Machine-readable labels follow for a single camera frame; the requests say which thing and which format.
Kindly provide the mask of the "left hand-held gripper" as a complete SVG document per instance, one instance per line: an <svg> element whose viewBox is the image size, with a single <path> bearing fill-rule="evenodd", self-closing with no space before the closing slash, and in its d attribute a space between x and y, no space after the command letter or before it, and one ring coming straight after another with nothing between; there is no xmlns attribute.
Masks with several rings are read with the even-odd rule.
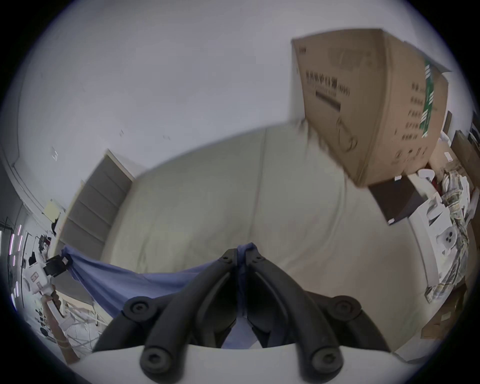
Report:
<svg viewBox="0 0 480 384"><path fill-rule="evenodd" d="M57 277L66 272L73 264L70 255L56 255L45 264L35 262L27 266L22 273L24 288L32 295L48 295L53 293L51 277Z"/></svg>

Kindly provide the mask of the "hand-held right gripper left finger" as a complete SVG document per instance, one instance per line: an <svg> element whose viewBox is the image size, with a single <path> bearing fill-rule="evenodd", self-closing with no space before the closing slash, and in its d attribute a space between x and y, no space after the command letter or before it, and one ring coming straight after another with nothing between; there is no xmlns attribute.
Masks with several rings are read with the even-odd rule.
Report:
<svg viewBox="0 0 480 384"><path fill-rule="evenodd" d="M227 250L181 291L129 299L94 352L143 346L146 376L174 376L187 345L220 348L237 318L237 249Z"/></svg>

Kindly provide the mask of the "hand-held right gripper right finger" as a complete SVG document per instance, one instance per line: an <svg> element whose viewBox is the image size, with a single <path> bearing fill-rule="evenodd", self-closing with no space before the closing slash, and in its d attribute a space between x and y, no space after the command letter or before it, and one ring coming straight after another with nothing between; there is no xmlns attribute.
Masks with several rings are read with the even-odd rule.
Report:
<svg viewBox="0 0 480 384"><path fill-rule="evenodd" d="M336 377L345 363L341 346L391 352L357 299L304 290L256 248L245 250L244 263L253 331L264 348L295 344L302 377Z"/></svg>

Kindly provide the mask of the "person's left hand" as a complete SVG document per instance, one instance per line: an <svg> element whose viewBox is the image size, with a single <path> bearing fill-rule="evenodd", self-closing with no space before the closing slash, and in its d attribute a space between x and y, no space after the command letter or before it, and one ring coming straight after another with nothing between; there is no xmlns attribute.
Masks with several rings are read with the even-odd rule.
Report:
<svg viewBox="0 0 480 384"><path fill-rule="evenodd" d="M39 291L40 301L43 308L45 318L50 321L53 318L55 321L62 323L65 317L61 313L61 299L57 294L54 284L50 284Z"/></svg>

